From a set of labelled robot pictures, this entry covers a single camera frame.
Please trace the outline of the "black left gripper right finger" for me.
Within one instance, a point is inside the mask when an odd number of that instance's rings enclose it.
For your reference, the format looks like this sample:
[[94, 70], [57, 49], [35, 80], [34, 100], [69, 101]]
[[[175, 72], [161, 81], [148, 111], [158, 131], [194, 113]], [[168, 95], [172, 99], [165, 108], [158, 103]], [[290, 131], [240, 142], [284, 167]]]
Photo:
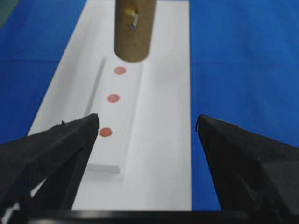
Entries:
[[202, 144], [220, 207], [257, 223], [299, 221], [299, 150], [200, 115]]

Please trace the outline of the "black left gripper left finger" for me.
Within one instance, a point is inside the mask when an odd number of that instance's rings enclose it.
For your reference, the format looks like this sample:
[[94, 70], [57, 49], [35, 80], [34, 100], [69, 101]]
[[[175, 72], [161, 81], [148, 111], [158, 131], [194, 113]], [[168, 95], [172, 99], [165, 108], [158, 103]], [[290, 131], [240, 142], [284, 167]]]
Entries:
[[71, 209], [98, 130], [90, 114], [1, 144], [1, 223], [81, 223]]

